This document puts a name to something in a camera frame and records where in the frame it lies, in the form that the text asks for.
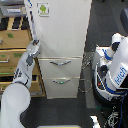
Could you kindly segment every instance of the cable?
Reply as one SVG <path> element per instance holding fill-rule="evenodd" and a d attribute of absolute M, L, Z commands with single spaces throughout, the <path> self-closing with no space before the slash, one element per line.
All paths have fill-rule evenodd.
<path fill-rule="evenodd" d="M 84 81 L 89 82 L 90 85 L 91 85 L 91 87 L 90 87 L 87 91 L 83 91 L 80 87 L 78 87 L 79 90 L 80 90 L 82 93 L 87 93 L 87 92 L 89 92 L 89 91 L 92 89 L 92 83 L 91 83 L 91 81 L 90 81 L 90 80 L 86 80 L 86 79 L 80 79 L 80 80 L 84 80 Z"/>
<path fill-rule="evenodd" d="M 94 56 L 94 52 L 85 52 L 83 54 L 81 70 L 84 70 L 92 65 L 93 56 Z"/>
<path fill-rule="evenodd" d="M 123 102 L 124 102 L 124 98 L 125 98 L 125 96 L 128 94 L 128 90 L 125 92 L 125 94 L 124 94 L 124 97 L 123 97 L 123 99 L 122 99 L 122 103 L 121 103 L 121 117 L 120 117 L 120 122 L 119 122 L 119 126 L 118 126 L 118 128 L 120 128 L 120 125 L 121 125 L 121 120 L 122 120 L 122 107 L 123 107 Z"/>
<path fill-rule="evenodd" d="M 104 124 L 104 128 L 107 128 L 107 124 L 109 125 L 109 127 L 114 128 L 114 126 L 118 123 L 118 112 L 115 112 L 115 108 L 116 107 L 114 106 L 112 114 L 108 117 Z"/>

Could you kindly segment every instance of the drawer handle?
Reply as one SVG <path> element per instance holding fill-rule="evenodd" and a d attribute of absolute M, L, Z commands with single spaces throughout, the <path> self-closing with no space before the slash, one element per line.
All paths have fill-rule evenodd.
<path fill-rule="evenodd" d="M 14 74 L 14 72 L 3 72 L 3 73 L 0 72 L 0 75 L 11 75 L 11 74 Z"/>
<path fill-rule="evenodd" d="M 50 63 L 55 64 L 55 65 L 58 65 L 58 66 L 61 66 L 61 65 L 68 64 L 68 63 L 70 63 L 70 62 L 71 62 L 71 60 L 66 60 L 66 61 L 63 62 L 63 63 L 57 63 L 57 62 L 51 61 Z"/>
<path fill-rule="evenodd" d="M 0 39 L 0 44 L 2 44 L 2 39 Z"/>
<path fill-rule="evenodd" d="M 52 82 L 55 82 L 57 84 L 65 84 L 67 82 L 69 82 L 70 80 L 67 79 L 62 79 L 62 80 L 52 80 Z"/>
<path fill-rule="evenodd" d="M 9 62 L 9 58 L 5 61 L 0 61 L 0 63 L 8 63 Z"/>

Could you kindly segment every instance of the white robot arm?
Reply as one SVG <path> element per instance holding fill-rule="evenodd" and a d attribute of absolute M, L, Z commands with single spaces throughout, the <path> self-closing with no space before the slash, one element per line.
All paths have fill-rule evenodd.
<path fill-rule="evenodd" d="M 94 93 L 106 103 L 118 103 L 128 89 L 128 37 L 114 34 L 110 47 L 97 47 L 93 58 Z"/>
<path fill-rule="evenodd" d="M 24 128 L 20 115 L 30 104 L 29 88 L 32 81 L 34 58 L 39 53 L 40 42 L 32 41 L 18 62 L 12 84 L 2 95 L 0 128 Z"/>

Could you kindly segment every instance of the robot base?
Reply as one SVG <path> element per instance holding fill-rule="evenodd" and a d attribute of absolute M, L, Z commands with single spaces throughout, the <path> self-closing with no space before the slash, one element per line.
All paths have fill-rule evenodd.
<path fill-rule="evenodd" d="M 96 88 L 96 78 L 95 78 L 95 75 L 94 75 L 94 70 L 92 70 L 92 85 L 93 85 L 93 94 L 95 96 L 95 98 L 98 100 L 98 102 L 103 105 L 103 106 L 106 106 L 106 107 L 112 107 L 112 106 L 117 106 L 117 104 L 119 103 L 119 99 L 112 99 L 111 101 L 105 99 L 97 90 Z"/>

